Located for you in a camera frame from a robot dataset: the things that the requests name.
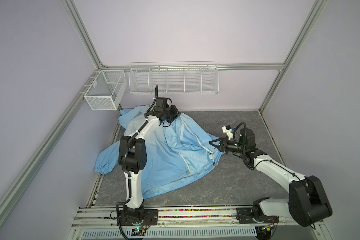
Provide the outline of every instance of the black mounting plate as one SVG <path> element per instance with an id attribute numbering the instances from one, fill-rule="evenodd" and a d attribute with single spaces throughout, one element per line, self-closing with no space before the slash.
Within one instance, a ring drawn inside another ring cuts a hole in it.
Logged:
<path id="1" fill-rule="evenodd" d="M 237 211 L 237 220 L 239 220 L 239 223 L 257 223 L 255 222 L 252 217 L 250 217 L 251 215 L 251 207 L 238 207 L 236 208 Z M 274 223 L 278 223 L 279 222 L 279 218 L 277 216 L 272 216 Z M 264 221 L 264 223 L 272 223 L 272 220 L 270 218 L 268 218 L 267 220 Z"/>
<path id="2" fill-rule="evenodd" d="M 157 225 L 157 219 L 158 219 L 158 209 L 144 209 L 144 216 L 143 217 L 150 217 L 152 222 L 152 225 Z M 139 224 L 139 226 L 142 225 L 149 225 L 149 218 L 144 218 L 144 222 Z M 127 221 L 125 217 L 120 217 L 120 222 L 122 226 L 135 226 L 131 222 Z"/>

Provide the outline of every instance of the dark gray work surface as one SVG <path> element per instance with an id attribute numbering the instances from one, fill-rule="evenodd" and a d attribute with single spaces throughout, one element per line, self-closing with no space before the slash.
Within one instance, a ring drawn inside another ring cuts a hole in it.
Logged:
<path id="1" fill-rule="evenodd" d="M 273 146 L 263 120 L 257 111 L 185 112 L 206 132 L 224 137 L 221 127 L 236 127 L 245 122 L 256 136 L 256 146 L 276 161 L 280 158 Z M 105 174 L 96 205 L 116 205 L 125 200 L 125 177 L 117 165 Z M 230 154 L 221 156 L 219 164 L 201 179 L 149 199 L 144 206 L 164 205 L 251 205 L 262 197 L 288 198 L 288 193 L 270 177 L 257 170 L 250 170 L 243 161 Z"/>

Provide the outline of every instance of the white wire basket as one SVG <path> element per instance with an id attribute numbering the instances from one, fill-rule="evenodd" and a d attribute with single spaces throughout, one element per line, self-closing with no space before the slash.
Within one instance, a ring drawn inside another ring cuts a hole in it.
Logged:
<path id="1" fill-rule="evenodd" d="M 218 93 L 216 62 L 131 63 L 129 90 L 152 94 L 155 86 L 167 94 Z"/>
<path id="2" fill-rule="evenodd" d="M 84 98 L 92 110 L 117 110 L 127 84 L 124 71 L 100 70 Z"/>

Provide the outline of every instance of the light blue garment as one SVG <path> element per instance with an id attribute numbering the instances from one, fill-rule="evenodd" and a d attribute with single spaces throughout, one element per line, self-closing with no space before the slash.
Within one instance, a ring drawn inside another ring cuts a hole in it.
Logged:
<path id="1" fill-rule="evenodd" d="M 121 110 L 119 123 L 129 136 L 145 121 L 148 106 Z M 182 113 L 169 127 L 158 127 L 147 139 L 147 164 L 142 173 L 142 194 L 147 199 L 183 187 L 209 173 L 224 153 L 209 141 L 216 139 Z M 106 174 L 118 163 L 120 142 L 97 157 L 95 172 Z"/>

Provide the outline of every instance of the slotted metal strip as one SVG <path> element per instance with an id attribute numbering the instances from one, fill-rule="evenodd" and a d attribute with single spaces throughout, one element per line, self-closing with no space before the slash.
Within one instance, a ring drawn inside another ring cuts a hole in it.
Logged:
<path id="1" fill-rule="evenodd" d="M 128 238 L 131 237 L 131 229 L 124 230 Z M 230 227 L 156 227 L 147 230 L 144 238 L 210 238 L 210 237 L 250 237 L 256 236 L 255 227 L 230 226 Z M 123 238 L 118 228 L 116 229 L 87 229 L 81 239 L 121 239 Z"/>

